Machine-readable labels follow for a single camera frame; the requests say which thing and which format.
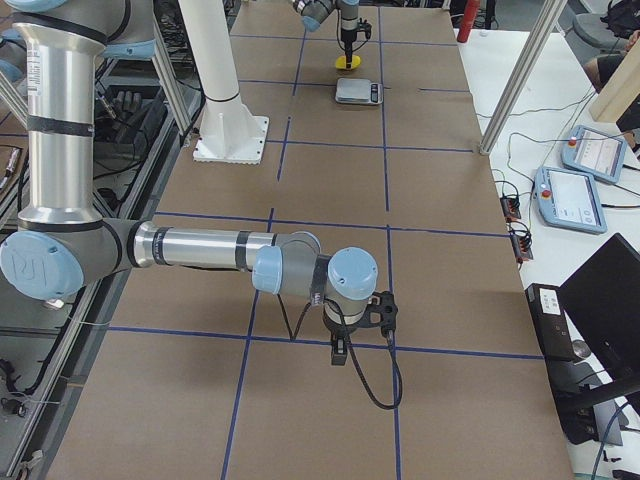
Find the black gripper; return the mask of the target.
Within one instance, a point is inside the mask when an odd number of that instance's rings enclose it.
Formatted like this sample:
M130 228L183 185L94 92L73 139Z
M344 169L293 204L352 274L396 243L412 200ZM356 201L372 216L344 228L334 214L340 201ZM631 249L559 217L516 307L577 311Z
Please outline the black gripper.
M340 28L339 38L344 49L344 69L350 70L352 68L353 44L357 40L357 30Z
M365 308L358 314L345 315L336 305L324 305L323 323L330 334L331 365L344 366L348 358L347 338L360 328L370 327L370 312Z

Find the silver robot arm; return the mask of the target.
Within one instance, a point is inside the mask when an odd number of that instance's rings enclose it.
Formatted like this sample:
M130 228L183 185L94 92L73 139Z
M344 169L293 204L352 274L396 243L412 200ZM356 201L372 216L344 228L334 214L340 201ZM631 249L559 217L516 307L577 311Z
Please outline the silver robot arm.
M336 11L340 17L338 39L343 44L344 54L336 60L339 70L354 70L361 59L354 54L354 43L361 31L359 2L356 0L293 0L292 8L301 16L304 28L316 31L321 24Z
M368 324L375 259L347 247L326 256L306 232L189 230L106 219L93 205L95 61L155 51L149 1L15 1L27 46L30 200L1 246L1 269L22 294L67 297L113 273L152 265L247 271L255 289L324 309L331 360L355 357L351 334Z

